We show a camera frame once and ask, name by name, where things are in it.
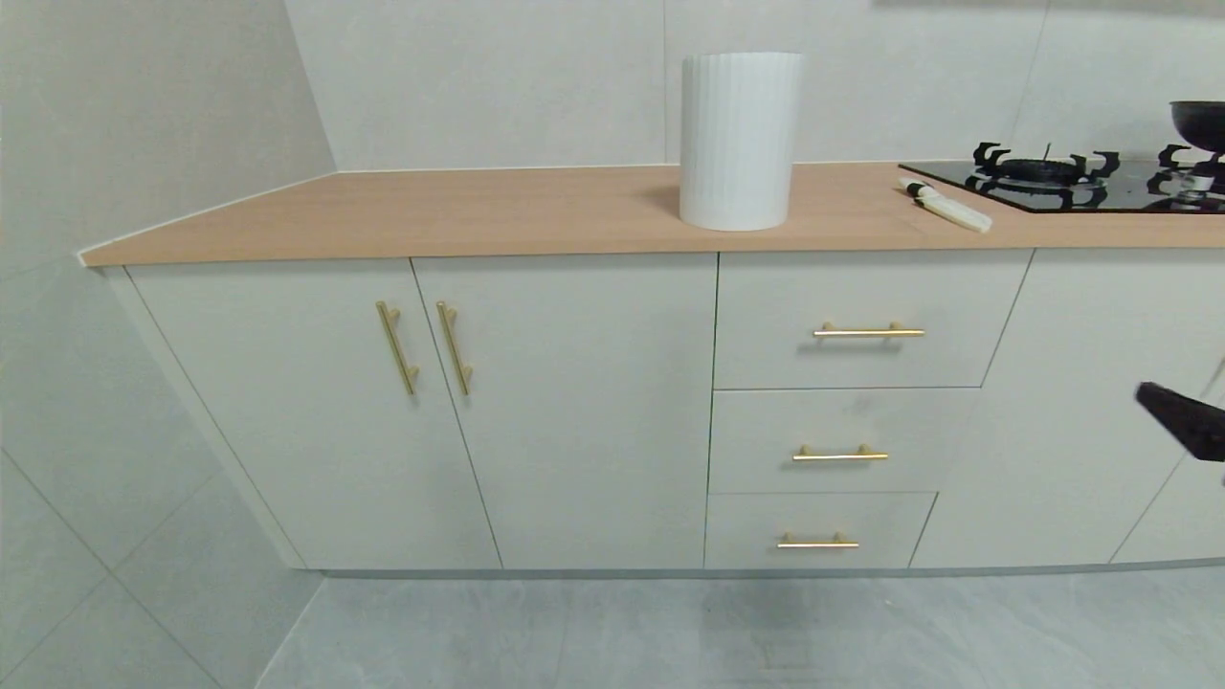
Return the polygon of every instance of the drawer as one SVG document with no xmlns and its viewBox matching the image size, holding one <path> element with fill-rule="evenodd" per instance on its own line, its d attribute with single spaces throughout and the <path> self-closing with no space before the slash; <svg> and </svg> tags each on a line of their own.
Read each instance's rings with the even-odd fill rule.
<svg viewBox="0 0 1225 689">
<path fill-rule="evenodd" d="M 935 493 L 710 495 L 707 569 L 903 569 L 909 566 Z M 779 548 L 833 543 L 858 548 Z"/>
<path fill-rule="evenodd" d="M 1031 254 L 723 254 L 715 387 L 981 385 Z M 924 335 L 815 337 L 826 322 Z"/>
<path fill-rule="evenodd" d="M 973 387 L 715 392 L 710 493 L 940 490 L 979 392 Z M 860 445 L 871 454 L 817 459 L 859 455 Z"/>
</svg>

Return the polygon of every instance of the white ribbed vase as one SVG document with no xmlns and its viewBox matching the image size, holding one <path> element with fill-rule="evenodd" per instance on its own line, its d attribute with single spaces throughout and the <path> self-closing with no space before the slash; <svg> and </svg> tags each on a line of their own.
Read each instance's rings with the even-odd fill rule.
<svg viewBox="0 0 1225 689">
<path fill-rule="evenodd" d="M 685 58 L 681 219 L 719 230 L 786 219 L 804 55 Z"/>
</svg>

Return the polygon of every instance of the cabinet panel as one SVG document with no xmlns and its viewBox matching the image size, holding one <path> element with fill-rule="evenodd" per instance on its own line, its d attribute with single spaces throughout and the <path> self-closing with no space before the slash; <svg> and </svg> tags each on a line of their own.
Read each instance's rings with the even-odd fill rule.
<svg viewBox="0 0 1225 689">
<path fill-rule="evenodd" d="M 414 265 L 506 568 L 702 566 L 715 257 Z"/>
<path fill-rule="evenodd" d="M 715 387 L 930 387 L 982 383 L 1029 250 L 725 254 Z M 815 330 L 922 337 L 817 340 Z"/>
<path fill-rule="evenodd" d="M 1115 563 L 1225 558 L 1225 466 L 1183 457 Z"/>
<path fill-rule="evenodd" d="M 307 566 L 499 566 L 408 261 L 130 272 Z M 377 300 L 402 311 L 415 396 Z"/>
<path fill-rule="evenodd" d="M 903 569 L 935 493 L 710 495 L 707 569 Z M 779 548 L 793 541 L 858 548 Z"/>
<path fill-rule="evenodd" d="M 1040 250 L 915 566 L 1106 563 L 1182 451 L 1133 400 L 1202 394 L 1225 251 Z"/>
<path fill-rule="evenodd" d="M 940 490 L 980 391 L 771 390 L 714 394 L 710 493 Z M 796 462 L 817 456 L 886 460 Z"/>
</svg>

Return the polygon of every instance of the countertop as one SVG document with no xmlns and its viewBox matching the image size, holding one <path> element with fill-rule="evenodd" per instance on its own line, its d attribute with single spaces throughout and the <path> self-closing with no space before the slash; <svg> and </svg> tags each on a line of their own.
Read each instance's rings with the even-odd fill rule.
<svg viewBox="0 0 1225 689">
<path fill-rule="evenodd" d="M 337 173 L 81 253 L 87 266 L 533 254 L 1041 246 L 1225 248 L 1225 216 L 1027 213 L 935 186 L 990 215 L 978 234 L 895 190 L 894 163 L 797 164 L 790 218 L 712 232 L 677 217 L 676 166 Z"/>
</svg>

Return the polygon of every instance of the black pan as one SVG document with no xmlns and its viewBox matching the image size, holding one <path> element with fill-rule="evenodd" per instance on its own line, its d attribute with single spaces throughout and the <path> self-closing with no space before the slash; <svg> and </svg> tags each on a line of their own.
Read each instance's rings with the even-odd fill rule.
<svg viewBox="0 0 1225 689">
<path fill-rule="evenodd" d="M 1175 101 L 1170 103 L 1174 129 L 1187 143 L 1213 153 L 1225 153 L 1225 102 Z"/>
</svg>

